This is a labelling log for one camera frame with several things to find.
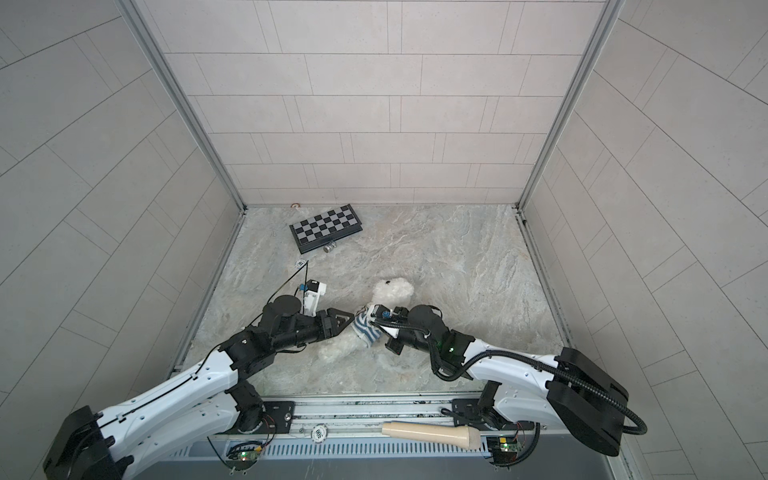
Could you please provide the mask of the blue white striped sweater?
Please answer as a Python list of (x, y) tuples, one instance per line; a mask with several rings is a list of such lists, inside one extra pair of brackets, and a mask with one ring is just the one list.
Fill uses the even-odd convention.
[(367, 348), (372, 347), (382, 336), (381, 330), (374, 324), (376, 305), (371, 303), (362, 307), (351, 324), (355, 334)]

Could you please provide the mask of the white teddy bear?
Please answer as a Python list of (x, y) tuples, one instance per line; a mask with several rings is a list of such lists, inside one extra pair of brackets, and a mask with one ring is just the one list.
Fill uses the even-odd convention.
[(320, 347), (319, 358), (326, 363), (335, 362), (370, 349), (384, 334), (396, 334), (389, 327), (379, 327), (377, 321), (393, 322), (391, 315), (384, 313), (392, 307), (405, 307), (413, 294), (414, 286), (405, 278), (379, 280), (373, 287), (371, 300), (355, 314), (350, 326), (329, 345)]

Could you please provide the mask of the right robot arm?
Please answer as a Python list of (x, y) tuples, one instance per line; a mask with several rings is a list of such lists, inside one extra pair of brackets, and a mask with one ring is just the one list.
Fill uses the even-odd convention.
[(432, 373), (444, 382), (481, 381), (480, 422), (496, 431), (532, 425), (566, 429), (588, 448), (618, 455), (623, 435), (648, 426), (628, 406), (627, 390), (582, 352), (533, 355), (495, 347), (448, 328), (433, 305), (389, 309), (376, 305), (372, 323), (400, 354), (411, 347), (428, 354)]

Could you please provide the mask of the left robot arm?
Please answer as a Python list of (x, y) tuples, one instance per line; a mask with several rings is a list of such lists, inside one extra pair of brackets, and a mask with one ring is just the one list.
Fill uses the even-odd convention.
[(281, 295), (197, 365), (120, 404), (69, 414), (42, 463), (45, 476), (132, 479), (204, 437), (272, 428), (250, 377), (283, 351), (338, 336), (355, 318), (334, 308), (309, 316), (302, 308), (299, 298)]

